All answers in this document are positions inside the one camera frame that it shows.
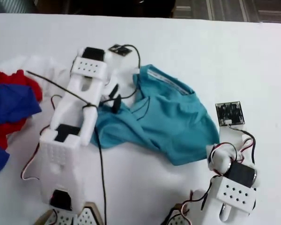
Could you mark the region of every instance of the teal t-shirt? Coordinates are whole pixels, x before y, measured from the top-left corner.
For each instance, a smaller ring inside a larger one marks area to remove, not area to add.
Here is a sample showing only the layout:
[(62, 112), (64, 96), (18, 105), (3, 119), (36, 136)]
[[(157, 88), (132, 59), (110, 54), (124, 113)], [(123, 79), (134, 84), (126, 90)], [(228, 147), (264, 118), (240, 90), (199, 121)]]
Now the teal t-shirt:
[[(133, 75), (138, 87), (128, 108), (117, 114), (103, 105), (96, 126), (103, 149), (131, 142), (165, 154), (173, 165), (206, 158), (206, 145), (219, 142), (215, 124), (195, 92), (186, 84), (152, 65)], [(91, 142), (95, 145), (93, 135)]]

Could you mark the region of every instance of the circuit board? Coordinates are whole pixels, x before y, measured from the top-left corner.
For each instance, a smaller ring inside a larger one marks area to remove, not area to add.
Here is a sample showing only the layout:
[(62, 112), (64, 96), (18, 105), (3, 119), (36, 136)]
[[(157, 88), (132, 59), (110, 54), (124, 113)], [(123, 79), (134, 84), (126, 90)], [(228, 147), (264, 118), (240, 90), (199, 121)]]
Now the circuit board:
[(131, 49), (128, 49), (126, 47), (117, 44), (115, 44), (113, 47), (110, 47), (108, 50), (121, 56), (126, 56), (130, 52), (132, 52)]
[(240, 102), (215, 104), (220, 127), (227, 126), (225, 121), (230, 120), (230, 125), (244, 124), (244, 116)]

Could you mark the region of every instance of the white cloth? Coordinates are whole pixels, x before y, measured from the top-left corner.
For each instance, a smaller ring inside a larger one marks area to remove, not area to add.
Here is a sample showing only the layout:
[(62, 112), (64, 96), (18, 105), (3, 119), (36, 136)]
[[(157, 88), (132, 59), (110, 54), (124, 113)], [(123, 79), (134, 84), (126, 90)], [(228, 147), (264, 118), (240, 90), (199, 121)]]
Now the white cloth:
[(66, 67), (50, 57), (18, 56), (0, 64), (0, 71), (7, 75), (12, 75), (19, 69), (24, 70), (26, 76), (38, 82), (43, 91), (43, 99), (54, 94), (63, 95), (64, 91), (42, 78), (28, 74), (26, 70), (44, 76), (64, 88), (70, 79), (70, 72)]

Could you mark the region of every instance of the white table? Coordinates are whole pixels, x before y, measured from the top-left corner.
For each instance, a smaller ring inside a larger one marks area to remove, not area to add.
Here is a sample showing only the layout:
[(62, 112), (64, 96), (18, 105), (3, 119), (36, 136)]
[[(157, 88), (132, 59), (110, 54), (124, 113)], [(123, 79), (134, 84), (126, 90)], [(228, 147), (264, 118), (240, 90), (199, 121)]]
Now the white table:
[[(0, 63), (39, 54), (70, 67), (78, 48), (106, 49), (114, 43), (137, 46), (142, 65), (154, 64), (190, 85), (216, 123), (215, 103), (241, 101), (248, 131), (257, 140), (262, 182), (247, 224), (281, 224), (281, 24), (0, 15)], [(136, 63), (134, 55), (124, 64)], [(51, 114), (37, 115), (8, 148), (11, 156), (0, 173), (0, 224), (32, 224), (48, 208), (37, 181), (22, 181), (20, 171)], [(87, 199), (103, 216), (98, 150), (90, 146), (85, 151)], [(160, 224), (190, 189), (207, 188), (211, 177), (205, 161), (173, 166), (162, 155), (129, 143), (105, 150), (103, 158), (110, 225)]]

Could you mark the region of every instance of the shirt label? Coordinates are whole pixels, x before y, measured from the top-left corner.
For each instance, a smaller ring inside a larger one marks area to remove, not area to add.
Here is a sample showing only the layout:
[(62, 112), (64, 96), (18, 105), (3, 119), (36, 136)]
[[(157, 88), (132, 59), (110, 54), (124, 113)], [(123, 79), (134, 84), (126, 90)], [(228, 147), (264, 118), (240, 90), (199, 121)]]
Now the shirt label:
[(189, 94), (190, 94), (187, 90), (181, 88), (179, 85), (177, 85), (177, 84), (174, 83), (173, 81), (169, 80), (168, 78), (166, 78), (166, 77), (164, 77), (164, 76), (162, 76), (162, 75), (160, 75), (160, 74), (158, 74), (158, 73), (156, 73), (156, 72), (154, 72), (154, 71), (152, 71), (152, 70), (150, 70), (150, 69), (148, 70), (148, 74), (149, 74), (150, 76), (152, 76), (152, 77), (155, 77), (156, 79), (158, 79), (158, 80), (160, 80), (160, 81), (163, 81), (163, 82), (168, 83), (168, 84), (171, 85), (174, 89), (176, 89), (177, 91), (179, 91), (180, 94), (182, 94), (182, 95), (189, 95)]

